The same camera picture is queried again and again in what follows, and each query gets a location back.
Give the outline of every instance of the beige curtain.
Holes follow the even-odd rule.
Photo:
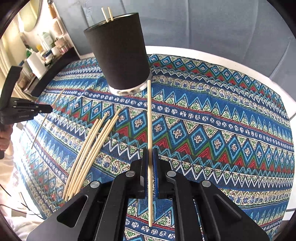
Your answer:
[[[11,66],[12,65],[9,61],[9,58],[7,56],[7,53],[3,45],[3,40],[0,39],[0,89],[1,91]],[[22,99],[33,100],[32,97],[30,97],[29,95],[25,94],[22,91],[22,89],[19,87],[18,84],[15,85],[12,96],[22,98]]]

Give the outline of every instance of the zigzag pattern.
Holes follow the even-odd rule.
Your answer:
[[[280,225],[294,177],[294,147],[280,97],[242,73],[198,60],[149,56],[153,144],[162,159],[189,180],[211,180],[271,238]],[[94,58],[62,70],[39,98],[51,104],[66,88],[30,150],[43,116],[29,121],[18,164],[41,214],[64,204],[62,193],[73,161],[93,122],[105,113],[119,119],[84,184],[107,182],[129,169],[147,147],[147,92],[109,93]],[[174,240],[170,200],[154,200],[154,225],[147,225],[147,200],[130,200],[125,240]]]

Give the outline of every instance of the black cylindrical container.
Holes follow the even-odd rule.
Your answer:
[[[147,87],[151,72],[138,13],[102,21],[84,34],[112,94],[124,96]]]

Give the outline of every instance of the mirror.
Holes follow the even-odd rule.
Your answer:
[[[34,29],[40,15],[42,0],[30,0],[18,14],[18,21],[23,31],[30,32]]]

